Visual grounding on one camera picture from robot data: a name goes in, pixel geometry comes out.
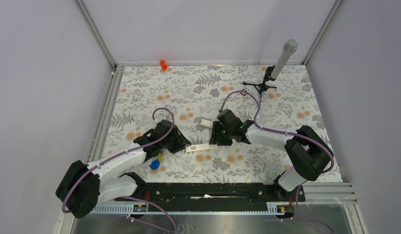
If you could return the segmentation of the white remote battery cover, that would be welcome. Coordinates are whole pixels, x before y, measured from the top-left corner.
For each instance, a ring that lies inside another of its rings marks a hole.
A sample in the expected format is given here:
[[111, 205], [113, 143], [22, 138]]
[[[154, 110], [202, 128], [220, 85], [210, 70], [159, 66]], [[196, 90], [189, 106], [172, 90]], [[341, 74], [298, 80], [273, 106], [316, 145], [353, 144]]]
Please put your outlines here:
[[191, 145], [187, 146], [185, 148], [185, 151], [187, 153], [189, 152], [195, 152], [195, 151], [205, 151], [205, 150], [211, 150], [211, 149], [216, 149], [218, 146], [216, 144], [197, 144], [197, 145]]

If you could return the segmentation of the white remote control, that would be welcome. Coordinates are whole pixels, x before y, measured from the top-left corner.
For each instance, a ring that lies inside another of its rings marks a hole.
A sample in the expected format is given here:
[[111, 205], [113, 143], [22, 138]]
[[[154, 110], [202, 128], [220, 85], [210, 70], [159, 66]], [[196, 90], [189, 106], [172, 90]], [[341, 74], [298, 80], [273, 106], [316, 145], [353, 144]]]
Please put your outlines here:
[[200, 121], [200, 126], [212, 129], [213, 128], [213, 121], [202, 119]]

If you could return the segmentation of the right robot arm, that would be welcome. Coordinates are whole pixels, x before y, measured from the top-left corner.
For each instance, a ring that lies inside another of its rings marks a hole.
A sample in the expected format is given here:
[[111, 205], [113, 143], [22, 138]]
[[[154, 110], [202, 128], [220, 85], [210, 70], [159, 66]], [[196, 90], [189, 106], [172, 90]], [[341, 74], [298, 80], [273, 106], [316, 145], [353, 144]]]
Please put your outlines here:
[[230, 146], [233, 141], [256, 144], [285, 151], [292, 163], [275, 179], [275, 198], [287, 200], [293, 190], [307, 181], [316, 181], [325, 168], [334, 166], [333, 152], [321, 137], [309, 126], [303, 125], [296, 132], [268, 129], [253, 120], [241, 121], [225, 109], [213, 122], [210, 144]]

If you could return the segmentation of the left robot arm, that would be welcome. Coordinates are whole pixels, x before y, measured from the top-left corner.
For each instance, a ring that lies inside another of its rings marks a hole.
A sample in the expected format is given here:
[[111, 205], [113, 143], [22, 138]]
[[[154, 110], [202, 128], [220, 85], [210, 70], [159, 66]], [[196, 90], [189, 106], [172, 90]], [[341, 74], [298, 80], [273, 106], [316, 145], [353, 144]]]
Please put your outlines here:
[[82, 218], [105, 201], [122, 196], [140, 200], [145, 194], [144, 186], [121, 173], [156, 158], [164, 150], [175, 154], [190, 145], [176, 125], [162, 120], [122, 152], [91, 163], [73, 162], [56, 189], [63, 212]]

